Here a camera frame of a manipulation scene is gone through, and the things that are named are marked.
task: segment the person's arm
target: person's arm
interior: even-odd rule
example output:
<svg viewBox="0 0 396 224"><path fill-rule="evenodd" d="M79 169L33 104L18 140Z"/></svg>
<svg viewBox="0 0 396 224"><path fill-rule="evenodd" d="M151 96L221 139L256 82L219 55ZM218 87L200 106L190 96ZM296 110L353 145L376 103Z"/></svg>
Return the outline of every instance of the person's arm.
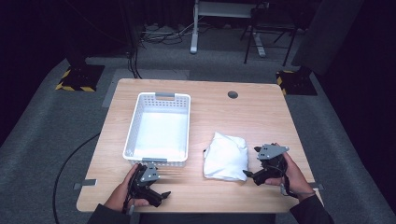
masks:
<svg viewBox="0 0 396 224"><path fill-rule="evenodd" d="M318 199L315 191L309 186L297 164L287 152L283 153L283 157L288 163L286 176L289 178L290 191L297 195L300 202L290 209L297 222L300 224L334 223L332 217L327 213L323 204ZM283 178L269 178L265 180L266 185L280 186L282 183Z"/></svg>
<svg viewBox="0 0 396 224"><path fill-rule="evenodd" d="M132 175L136 171L137 164L125 176L122 183L120 183L111 193L104 205L98 204L95 211L88 220L88 224L128 224L130 222L130 216L122 213L123 203L128 193L128 183ZM128 209L132 206L148 206L149 202L145 199L131 200L128 204Z"/></svg>
<svg viewBox="0 0 396 224"><path fill-rule="evenodd" d="M310 196L290 209L298 223L333 224L317 195Z"/></svg>

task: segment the metal bracket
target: metal bracket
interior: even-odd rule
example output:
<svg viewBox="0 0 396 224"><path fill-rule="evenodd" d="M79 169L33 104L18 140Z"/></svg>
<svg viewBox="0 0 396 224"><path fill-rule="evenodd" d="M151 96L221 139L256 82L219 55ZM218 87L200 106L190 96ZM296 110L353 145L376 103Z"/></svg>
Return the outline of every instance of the metal bracket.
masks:
<svg viewBox="0 0 396 224"><path fill-rule="evenodd" d="M82 183L75 183L73 189L81 189L82 186L96 186L97 179L86 179Z"/></svg>
<svg viewBox="0 0 396 224"><path fill-rule="evenodd" d="M310 182L308 183L309 186L311 186L312 189L317 189L317 190L324 190L324 187L322 184L316 183L316 182Z"/></svg>
<svg viewBox="0 0 396 224"><path fill-rule="evenodd" d="M271 160L272 158L289 151L288 147L274 146L264 144L262 149L259 151L259 155L257 156L258 160Z"/></svg>
<svg viewBox="0 0 396 224"><path fill-rule="evenodd" d="M154 163L148 163L147 167L148 168L146 169L145 173L143 173L142 177L140 178L141 182L155 181L160 179Z"/></svg>

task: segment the wooden table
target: wooden table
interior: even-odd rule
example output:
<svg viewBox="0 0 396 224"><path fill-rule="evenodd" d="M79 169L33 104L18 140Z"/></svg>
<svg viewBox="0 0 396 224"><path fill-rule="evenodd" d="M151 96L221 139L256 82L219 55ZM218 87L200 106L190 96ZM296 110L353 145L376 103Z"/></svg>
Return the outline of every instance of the wooden table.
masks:
<svg viewBox="0 0 396 224"><path fill-rule="evenodd" d="M159 193L172 191L158 208L137 208L138 212L200 213L283 213L297 200L280 194L279 187L256 186L247 182L207 179L203 175L206 149L215 132L242 137L249 148L249 170L261 169L254 147L279 143L290 148L308 182L314 182L299 136L281 89L275 84L232 82L122 79L116 88L105 124L86 175L97 179L96 186L83 187L79 211L93 211L104 203L123 180L131 163L122 157L126 136L139 92L175 92L191 96L189 158L184 168L162 168L162 179L151 188ZM231 99L229 91L238 98Z"/></svg>

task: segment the white plastic basket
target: white plastic basket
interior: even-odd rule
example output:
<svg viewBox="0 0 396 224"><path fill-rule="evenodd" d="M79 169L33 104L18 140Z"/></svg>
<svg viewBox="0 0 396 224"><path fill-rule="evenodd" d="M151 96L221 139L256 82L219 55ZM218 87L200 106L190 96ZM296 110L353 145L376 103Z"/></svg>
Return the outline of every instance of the white plastic basket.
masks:
<svg viewBox="0 0 396 224"><path fill-rule="evenodd" d="M184 166L189 153L190 105L188 94L139 93L123 158L131 163Z"/></svg>

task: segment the gray carpet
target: gray carpet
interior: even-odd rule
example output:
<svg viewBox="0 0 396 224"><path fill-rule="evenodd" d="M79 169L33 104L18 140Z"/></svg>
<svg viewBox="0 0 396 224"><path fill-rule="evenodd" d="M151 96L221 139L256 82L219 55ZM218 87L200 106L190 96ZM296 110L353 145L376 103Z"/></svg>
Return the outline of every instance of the gray carpet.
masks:
<svg viewBox="0 0 396 224"><path fill-rule="evenodd" d="M276 83L276 71L296 69L289 64L303 35L297 36L288 65L282 67L284 49L268 49L266 58L253 49L243 64L247 40L240 41L241 34L234 29L209 30L200 35L196 55L190 54L190 35L176 45L144 43L137 68L143 78L145 70L189 71L174 78L254 83ZM127 60L121 57L86 61L106 66L97 91L56 91L68 67L67 61L61 62L42 82L2 145L0 223L54 223L51 199L56 175L70 153L101 131L106 96L111 95L115 75L127 69ZM286 101L315 179L325 188L321 196L327 210L336 223L396 223L326 95L315 77L311 79L318 96L287 95ZM56 194L61 223L85 223L91 215L77 210L79 191L73 185L84 179L96 141L84 146L65 166ZM277 215L276 223L296 221L287 213Z"/></svg>

